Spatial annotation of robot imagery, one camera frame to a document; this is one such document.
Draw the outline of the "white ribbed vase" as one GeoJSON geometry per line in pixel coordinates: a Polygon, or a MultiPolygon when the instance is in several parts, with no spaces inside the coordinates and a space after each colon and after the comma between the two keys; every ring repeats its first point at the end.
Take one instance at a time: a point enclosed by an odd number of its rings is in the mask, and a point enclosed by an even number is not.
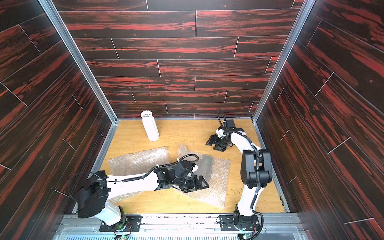
{"type": "Polygon", "coordinates": [[[141,117],[149,140],[153,142],[157,141],[160,135],[152,112],[143,111],[141,117]]]}

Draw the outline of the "clear glass vase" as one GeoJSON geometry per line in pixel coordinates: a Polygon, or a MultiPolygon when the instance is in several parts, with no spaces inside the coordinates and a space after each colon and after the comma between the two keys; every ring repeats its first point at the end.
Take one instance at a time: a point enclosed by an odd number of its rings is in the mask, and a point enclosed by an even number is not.
{"type": "Polygon", "coordinates": [[[212,176],[213,159],[210,156],[202,155],[196,163],[193,173],[197,176],[203,176],[205,181],[209,184],[212,176]]]}

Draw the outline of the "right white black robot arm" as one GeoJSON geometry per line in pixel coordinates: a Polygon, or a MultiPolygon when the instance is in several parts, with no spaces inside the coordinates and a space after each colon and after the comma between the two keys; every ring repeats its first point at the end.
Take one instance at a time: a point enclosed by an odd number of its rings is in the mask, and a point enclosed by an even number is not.
{"type": "Polygon", "coordinates": [[[223,133],[218,129],[206,142],[207,146],[214,146],[214,150],[224,152],[228,146],[235,145],[242,153],[241,180],[244,189],[240,201],[237,203],[233,217],[225,220],[226,225],[233,224],[240,231],[255,231],[259,234],[264,217],[255,210],[262,191],[272,181],[271,154],[252,142],[243,129],[229,130],[223,133]]]}

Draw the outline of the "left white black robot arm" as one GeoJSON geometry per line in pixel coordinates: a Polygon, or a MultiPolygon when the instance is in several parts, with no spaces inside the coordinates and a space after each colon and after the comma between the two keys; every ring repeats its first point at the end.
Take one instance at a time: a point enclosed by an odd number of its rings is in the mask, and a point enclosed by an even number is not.
{"type": "Polygon", "coordinates": [[[77,190],[78,218],[98,218],[109,232],[131,231],[133,224],[127,219],[123,207],[115,206],[110,200],[126,194],[172,187],[183,193],[207,189],[209,184],[205,178],[195,174],[198,169],[196,163],[180,159],[155,166],[143,175],[131,176],[107,176],[105,171],[98,171],[77,190]]]}

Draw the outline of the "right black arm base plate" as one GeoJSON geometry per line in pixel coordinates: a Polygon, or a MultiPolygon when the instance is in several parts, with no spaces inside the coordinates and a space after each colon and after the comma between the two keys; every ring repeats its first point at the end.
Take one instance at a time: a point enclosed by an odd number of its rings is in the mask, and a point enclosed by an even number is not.
{"type": "Polygon", "coordinates": [[[256,215],[219,215],[217,223],[220,225],[221,231],[256,232],[260,227],[260,222],[256,215]]]}

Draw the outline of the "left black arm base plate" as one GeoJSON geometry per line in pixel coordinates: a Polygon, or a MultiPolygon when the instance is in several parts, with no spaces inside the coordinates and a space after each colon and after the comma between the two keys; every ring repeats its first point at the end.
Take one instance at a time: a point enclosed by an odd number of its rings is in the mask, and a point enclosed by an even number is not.
{"type": "Polygon", "coordinates": [[[125,215],[114,225],[108,226],[102,222],[100,232],[138,232],[141,227],[142,216],[140,215],[125,215]]]}

